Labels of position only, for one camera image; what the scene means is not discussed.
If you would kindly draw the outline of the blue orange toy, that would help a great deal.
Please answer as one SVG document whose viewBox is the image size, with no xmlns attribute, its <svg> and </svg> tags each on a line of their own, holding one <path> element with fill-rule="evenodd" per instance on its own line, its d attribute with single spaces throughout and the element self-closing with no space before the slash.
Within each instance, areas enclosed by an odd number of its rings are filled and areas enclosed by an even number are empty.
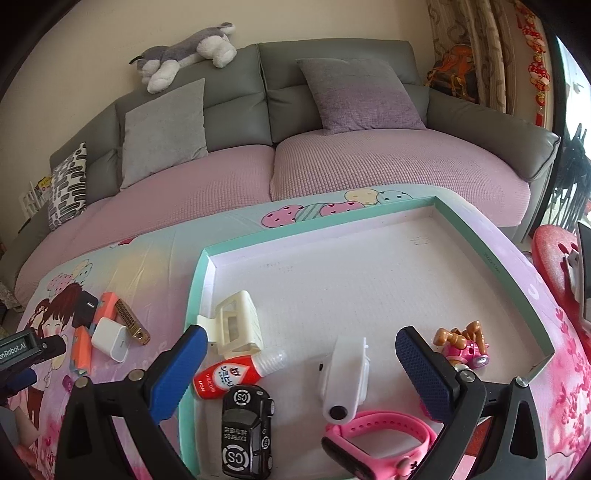
<svg viewBox="0 0 591 480">
<path fill-rule="evenodd" d="M 91 370 L 92 344 L 88 329 L 79 326 L 74 330 L 70 356 L 70 370 L 77 375 L 88 374 Z"/>
<path fill-rule="evenodd" d="M 98 306 L 95 310 L 92 323 L 89 327 L 90 335 L 93 335 L 95 328 L 97 327 L 101 318 L 107 318 L 115 321 L 117 318 L 116 302 L 119 297 L 114 292 L 104 292 L 99 299 Z"/>
</svg>

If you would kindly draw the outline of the black power adapter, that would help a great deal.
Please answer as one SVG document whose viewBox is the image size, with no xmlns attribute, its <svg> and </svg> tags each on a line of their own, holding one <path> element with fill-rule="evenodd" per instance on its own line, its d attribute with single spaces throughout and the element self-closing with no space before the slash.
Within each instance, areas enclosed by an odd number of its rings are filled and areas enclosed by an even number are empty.
<svg viewBox="0 0 591 480">
<path fill-rule="evenodd" d="M 72 326 L 74 328 L 89 328 L 93 322 L 98 304 L 99 300 L 95 296 L 82 290 L 74 308 Z"/>
</svg>

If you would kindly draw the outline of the white charger plug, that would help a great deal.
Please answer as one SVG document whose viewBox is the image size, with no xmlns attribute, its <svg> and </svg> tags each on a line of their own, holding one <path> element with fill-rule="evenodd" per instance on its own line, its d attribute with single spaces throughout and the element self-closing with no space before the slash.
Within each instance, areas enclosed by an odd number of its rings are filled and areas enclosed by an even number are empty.
<svg viewBox="0 0 591 480">
<path fill-rule="evenodd" d="M 91 344 L 102 354 L 117 363 L 123 363 L 129 352 L 128 329 L 109 318 L 102 317 L 95 326 Z"/>
</svg>

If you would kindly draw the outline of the gold patterned lighter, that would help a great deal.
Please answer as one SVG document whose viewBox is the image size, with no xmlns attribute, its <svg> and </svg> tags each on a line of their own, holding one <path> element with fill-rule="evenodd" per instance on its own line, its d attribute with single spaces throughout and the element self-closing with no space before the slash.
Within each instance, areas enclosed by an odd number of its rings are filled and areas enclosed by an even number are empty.
<svg viewBox="0 0 591 480">
<path fill-rule="evenodd" d="M 140 345 L 147 345 L 151 339 L 149 332 L 142 326 L 129 305 L 122 299 L 116 302 L 117 318 L 127 328 L 131 338 Z"/>
</svg>

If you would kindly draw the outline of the pink puppy toy figure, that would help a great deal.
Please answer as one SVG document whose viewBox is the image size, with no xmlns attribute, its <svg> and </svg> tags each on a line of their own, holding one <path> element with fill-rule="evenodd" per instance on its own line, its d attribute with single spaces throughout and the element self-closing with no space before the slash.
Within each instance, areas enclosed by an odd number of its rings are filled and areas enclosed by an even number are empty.
<svg viewBox="0 0 591 480">
<path fill-rule="evenodd" d="M 440 328 L 433 344 L 442 348 L 442 355 L 457 371 L 481 369 L 490 363 L 489 345 L 479 321 L 471 322 L 463 331 Z"/>
</svg>

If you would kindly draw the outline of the red white glue bottle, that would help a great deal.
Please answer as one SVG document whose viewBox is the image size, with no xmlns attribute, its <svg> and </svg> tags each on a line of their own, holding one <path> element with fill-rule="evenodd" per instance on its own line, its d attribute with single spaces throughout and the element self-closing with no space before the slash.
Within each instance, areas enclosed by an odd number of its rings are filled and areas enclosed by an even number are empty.
<svg viewBox="0 0 591 480">
<path fill-rule="evenodd" d="M 233 357 L 198 372 L 192 379 L 193 390 L 204 400 L 221 398 L 235 386 L 256 385 L 286 368 L 287 363 L 287 352 L 280 348 Z"/>
</svg>

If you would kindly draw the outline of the black toy express car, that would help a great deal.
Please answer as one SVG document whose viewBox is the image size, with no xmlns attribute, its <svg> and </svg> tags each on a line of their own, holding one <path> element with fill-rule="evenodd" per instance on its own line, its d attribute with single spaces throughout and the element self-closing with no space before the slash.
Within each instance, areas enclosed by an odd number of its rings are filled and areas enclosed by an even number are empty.
<svg viewBox="0 0 591 480">
<path fill-rule="evenodd" d="M 238 385 L 223 396 L 221 469 L 224 475 L 235 479 L 270 477 L 274 412 L 273 398 L 259 385 Z"/>
</svg>

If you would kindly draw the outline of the white plastic hair claw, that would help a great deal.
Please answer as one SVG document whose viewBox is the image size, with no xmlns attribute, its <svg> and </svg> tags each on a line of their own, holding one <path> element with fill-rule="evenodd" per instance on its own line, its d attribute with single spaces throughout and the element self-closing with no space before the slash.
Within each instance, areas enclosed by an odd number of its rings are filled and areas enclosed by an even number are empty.
<svg viewBox="0 0 591 480">
<path fill-rule="evenodd" d="M 208 342 L 224 359 L 252 355 L 263 350 L 263 335 L 256 306 L 249 292 L 238 291 L 217 305 L 214 317 L 197 316 Z"/>
</svg>

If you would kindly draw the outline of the white clip device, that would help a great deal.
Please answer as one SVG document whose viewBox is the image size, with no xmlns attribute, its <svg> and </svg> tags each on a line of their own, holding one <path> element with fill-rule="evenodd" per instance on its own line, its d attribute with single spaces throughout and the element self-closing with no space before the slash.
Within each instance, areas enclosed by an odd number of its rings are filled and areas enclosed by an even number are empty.
<svg viewBox="0 0 591 480">
<path fill-rule="evenodd" d="M 369 387 L 369 344 L 363 336 L 339 336 L 332 353 L 320 365 L 318 394 L 322 416 L 331 424 L 342 425 L 356 417 Z"/>
</svg>

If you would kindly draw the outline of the cartoon printed bedsheet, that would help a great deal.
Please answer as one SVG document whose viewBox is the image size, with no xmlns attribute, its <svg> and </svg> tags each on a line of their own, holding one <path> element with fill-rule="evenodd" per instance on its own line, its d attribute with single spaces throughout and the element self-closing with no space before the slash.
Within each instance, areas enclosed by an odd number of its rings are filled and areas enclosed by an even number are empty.
<svg viewBox="0 0 591 480">
<path fill-rule="evenodd" d="M 75 335 L 81 294 L 105 319 L 90 377 L 119 380 L 147 367 L 183 330 L 238 291 L 252 297 L 259 339 L 287 353 L 263 379 L 276 401 L 273 477 L 335 479 L 342 469 L 320 445 L 325 418 L 320 362 L 339 337 L 367 345 L 365 407 L 413 415 L 419 395 L 394 352 L 412 326 L 431 340 L 440 328 L 479 322 L 490 347 L 485 381 L 515 377 L 531 387 L 550 479 L 566 478 L 590 445 L 590 363 L 565 312 L 533 264 L 475 206 L 451 190 L 387 185 L 369 202 L 345 192 L 231 209 L 151 233 L 106 202 L 76 226 L 96 249 L 76 255 L 62 234 L 45 260 L 23 326 Z"/>
</svg>

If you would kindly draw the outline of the books on shelf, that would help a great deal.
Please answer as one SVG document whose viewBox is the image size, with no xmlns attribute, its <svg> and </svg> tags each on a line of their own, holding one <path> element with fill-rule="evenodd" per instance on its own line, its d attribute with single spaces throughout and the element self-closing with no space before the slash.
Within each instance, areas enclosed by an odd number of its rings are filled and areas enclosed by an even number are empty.
<svg viewBox="0 0 591 480">
<path fill-rule="evenodd" d="M 26 219 L 32 218 L 50 198 L 51 177 L 44 176 L 37 182 L 30 182 L 19 195 L 19 204 Z"/>
</svg>

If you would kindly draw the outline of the black white patterned cushion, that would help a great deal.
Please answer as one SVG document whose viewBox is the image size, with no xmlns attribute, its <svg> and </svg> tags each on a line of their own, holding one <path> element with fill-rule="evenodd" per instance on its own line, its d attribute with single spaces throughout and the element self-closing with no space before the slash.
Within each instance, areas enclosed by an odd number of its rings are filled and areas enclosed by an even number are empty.
<svg viewBox="0 0 591 480">
<path fill-rule="evenodd" d="M 86 143 L 52 171 L 48 205 L 48 225 L 51 231 L 74 219 L 86 208 Z"/>
</svg>

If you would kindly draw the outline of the smartphone on white stand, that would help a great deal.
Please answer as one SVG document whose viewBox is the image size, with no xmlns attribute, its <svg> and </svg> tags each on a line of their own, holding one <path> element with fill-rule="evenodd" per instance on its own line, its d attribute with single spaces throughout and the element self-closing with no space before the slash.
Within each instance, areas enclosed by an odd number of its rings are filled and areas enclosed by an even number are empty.
<svg viewBox="0 0 591 480">
<path fill-rule="evenodd" d="M 579 305 L 579 321 L 590 331 L 591 305 L 591 229 L 582 221 L 577 223 L 577 248 L 564 256 L 570 287 Z"/>
</svg>

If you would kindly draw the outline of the teal shallow box tray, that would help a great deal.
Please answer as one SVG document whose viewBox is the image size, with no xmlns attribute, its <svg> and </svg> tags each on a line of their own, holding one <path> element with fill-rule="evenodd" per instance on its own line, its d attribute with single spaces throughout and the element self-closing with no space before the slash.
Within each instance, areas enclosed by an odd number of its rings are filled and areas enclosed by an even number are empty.
<svg viewBox="0 0 591 480">
<path fill-rule="evenodd" d="M 483 380 L 531 381 L 555 349 L 543 323 L 537 274 L 470 205 L 418 198 L 267 229 L 208 246 L 188 294 L 186 321 L 249 292 L 263 344 L 287 367 L 263 379 L 276 402 L 273 478 L 339 479 L 322 452 L 320 364 L 339 337 L 366 343 L 368 409 L 417 415 L 419 396 L 394 352 L 398 331 L 426 340 L 479 321 L 491 347 Z"/>
</svg>

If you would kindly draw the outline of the red plastic stool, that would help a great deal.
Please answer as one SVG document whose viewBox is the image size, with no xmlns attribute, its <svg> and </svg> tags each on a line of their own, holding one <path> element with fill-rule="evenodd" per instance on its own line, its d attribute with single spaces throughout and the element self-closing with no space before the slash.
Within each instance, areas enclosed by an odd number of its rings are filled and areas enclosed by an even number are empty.
<svg viewBox="0 0 591 480">
<path fill-rule="evenodd" d="M 565 311 L 581 342 L 590 345 L 590 336 L 579 320 L 579 304 L 571 290 L 565 257 L 578 250 L 576 236 L 554 225 L 542 225 L 532 240 L 533 263 L 558 305 Z"/>
</svg>

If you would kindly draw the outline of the light grey cushion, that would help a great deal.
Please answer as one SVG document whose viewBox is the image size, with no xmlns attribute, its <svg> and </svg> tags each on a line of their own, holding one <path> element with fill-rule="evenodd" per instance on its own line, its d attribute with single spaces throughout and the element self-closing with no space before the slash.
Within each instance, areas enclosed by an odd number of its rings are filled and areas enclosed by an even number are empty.
<svg viewBox="0 0 591 480">
<path fill-rule="evenodd" d="M 205 80 L 198 79 L 125 115 L 121 187 L 208 155 L 204 129 Z"/>
</svg>

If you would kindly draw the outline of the grey white plush dog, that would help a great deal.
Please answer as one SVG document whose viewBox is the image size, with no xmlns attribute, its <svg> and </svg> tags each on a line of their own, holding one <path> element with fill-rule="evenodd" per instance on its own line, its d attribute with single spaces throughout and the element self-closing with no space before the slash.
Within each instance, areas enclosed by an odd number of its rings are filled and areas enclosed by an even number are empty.
<svg viewBox="0 0 591 480">
<path fill-rule="evenodd" d="M 224 22 L 199 30 L 171 46 L 153 46 L 129 61 L 141 77 L 150 94 L 166 90 L 180 69 L 202 60 L 209 60 L 215 68 L 228 66 L 238 50 L 229 37 L 235 32 L 235 24 Z"/>
</svg>

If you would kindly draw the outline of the grey sofa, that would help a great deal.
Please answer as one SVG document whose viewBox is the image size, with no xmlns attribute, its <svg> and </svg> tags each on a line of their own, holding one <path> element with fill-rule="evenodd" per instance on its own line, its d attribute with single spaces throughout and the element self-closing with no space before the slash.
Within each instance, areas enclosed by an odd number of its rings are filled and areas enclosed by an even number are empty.
<svg viewBox="0 0 591 480">
<path fill-rule="evenodd" d="M 297 66 L 301 58 L 377 58 L 388 62 L 418 109 L 426 129 L 448 134 L 500 157 L 530 187 L 531 198 L 521 223 L 500 227 L 522 236 L 539 206 L 560 145 L 559 137 L 532 123 L 455 98 L 420 82 L 415 56 L 406 41 L 318 39 L 259 43 L 242 48 L 228 68 L 207 62 L 189 66 L 175 79 L 183 86 L 205 80 L 204 129 L 208 155 L 239 146 L 276 148 L 296 135 L 322 130 L 318 108 Z M 137 89 L 115 100 L 82 127 L 49 159 L 59 165 L 81 142 L 87 149 L 87 206 L 112 197 L 121 187 L 121 154 L 128 111 L 150 101 Z M 25 242 L 6 270 L 2 283 L 13 291 L 17 266 L 34 249 Z"/>
</svg>

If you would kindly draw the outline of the pink sofa cover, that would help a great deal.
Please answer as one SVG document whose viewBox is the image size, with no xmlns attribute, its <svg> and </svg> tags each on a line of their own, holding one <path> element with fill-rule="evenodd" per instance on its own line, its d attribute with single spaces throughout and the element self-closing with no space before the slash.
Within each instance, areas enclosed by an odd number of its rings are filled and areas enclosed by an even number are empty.
<svg viewBox="0 0 591 480">
<path fill-rule="evenodd" d="M 1 280 L 25 242 L 35 247 L 16 268 L 21 304 L 56 266 L 120 240 L 227 210 L 389 184 L 450 189 L 498 227 L 519 225 L 531 198 L 528 183 L 500 157 L 435 130 L 312 131 L 276 148 L 239 146 L 163 170 L 55 231 L 40 211 L 4 255 Z"/>
</svg>

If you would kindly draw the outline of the red chinese knot decoration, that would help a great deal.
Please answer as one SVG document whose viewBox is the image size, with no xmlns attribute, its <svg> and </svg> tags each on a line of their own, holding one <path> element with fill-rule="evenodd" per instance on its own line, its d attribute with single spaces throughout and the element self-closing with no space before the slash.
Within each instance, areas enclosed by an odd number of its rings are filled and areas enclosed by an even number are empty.
<svg viewBox="0 0 591 480">
<path fill-rule="evenodd" d="M 535 90 L 535 125 L 546 126 L 547 97 L 551 87 L 551 76 L 546 66 L 548 53 L 541 20 L 522 2 L 514 1 L 518 29 L 522 33 L 527 47 L 532 51 L 532 60 L 527 71 L 529 81 Z"/>
</svg>

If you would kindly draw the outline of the orange patterned bag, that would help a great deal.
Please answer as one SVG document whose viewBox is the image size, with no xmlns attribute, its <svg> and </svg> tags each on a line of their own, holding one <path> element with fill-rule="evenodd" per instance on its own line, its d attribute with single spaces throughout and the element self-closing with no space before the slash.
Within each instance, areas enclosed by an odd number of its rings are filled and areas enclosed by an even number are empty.
<svg viewBox="0 0 591 480">
<path fill-rule="evenodd" d="M 472 47 L 456 44 L 445 52 L 428 72 L 426 85 L 446 95 L 478 103 L 478 81 Z"/>
</svg>

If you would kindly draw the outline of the purple grey cushion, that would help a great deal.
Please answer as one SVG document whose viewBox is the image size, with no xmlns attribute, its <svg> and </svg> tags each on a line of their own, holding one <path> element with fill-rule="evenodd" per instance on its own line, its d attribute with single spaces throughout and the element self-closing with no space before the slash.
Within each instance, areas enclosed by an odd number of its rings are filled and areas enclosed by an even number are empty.
<svg viewBox="0 0 591 480">
<path fill-rule="evenodd" d="M 398 75 L 383 60 L 304 58 L 297 66 L 325 133 L 426 128 Z"/>
</svg>

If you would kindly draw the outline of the patterned curtain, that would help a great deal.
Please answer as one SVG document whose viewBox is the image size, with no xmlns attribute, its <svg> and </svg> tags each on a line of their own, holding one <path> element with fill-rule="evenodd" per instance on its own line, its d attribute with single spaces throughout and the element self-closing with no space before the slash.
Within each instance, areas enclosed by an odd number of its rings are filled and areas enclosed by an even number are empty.
<svg viewBox="0 0 591 480">
<path fill-rule="evenodd" d="M 515 53 L 501 1 L 429 1 L 435 64 L 426 85 L 512 115 Z"/>
</svg>

